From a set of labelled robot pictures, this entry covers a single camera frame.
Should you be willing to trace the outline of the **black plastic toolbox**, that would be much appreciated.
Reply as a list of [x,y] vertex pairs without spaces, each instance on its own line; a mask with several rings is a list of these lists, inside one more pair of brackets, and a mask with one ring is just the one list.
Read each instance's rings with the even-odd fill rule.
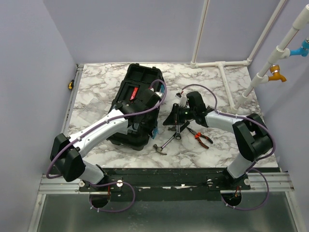
[[[159,98],[153,92],[164,93],[162,84],[164,78],[160,69],[145,67],[140,64],[130,64],[121,82],[116,97],[112,101],[110,110],[119,109],[123,114],[146,111],[156,105]],[[128,118],[128,128],[118,132],[107,140],[114,145],[124,145],[141,151],[151,137],[155,136],[159,108],[146,114]]]

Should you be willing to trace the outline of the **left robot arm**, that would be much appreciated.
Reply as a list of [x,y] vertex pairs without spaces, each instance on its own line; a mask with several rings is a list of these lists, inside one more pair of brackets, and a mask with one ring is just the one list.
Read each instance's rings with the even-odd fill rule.
[[134,125],[146,128],[150,136],[155,128],[160,104],[166,94],[155,92],[153,88],[144,90],[140,97],[122,100],[102,119],[88,128],[66,136],[63,133],[54,139],[50,155],[51,167],[59,171],[59,176],[67,182],[81,179],[90,182],[97,191],[107,185],[105,173],[98,165],[84,161],[84,157],[101,142],[116,133],[128,134]]

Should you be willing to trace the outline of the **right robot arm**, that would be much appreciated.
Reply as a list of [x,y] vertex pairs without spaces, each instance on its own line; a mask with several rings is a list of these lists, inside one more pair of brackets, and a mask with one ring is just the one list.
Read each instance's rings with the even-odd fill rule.
[[249,167],[273,147],[270,135],[265,130],[266,126],[258,114],[228,117],[215,112],[214,108],[205,105],[201,94],[197,91],[188,93],[186,98],[188,106],[173,104],[171,113],[163,125],[177,126],[188,120],[194,120],[203,127],[233,133],[239,154],[224,170],[222,184],[227,189],[234,189],[239,185],[239,178],[245,175]]

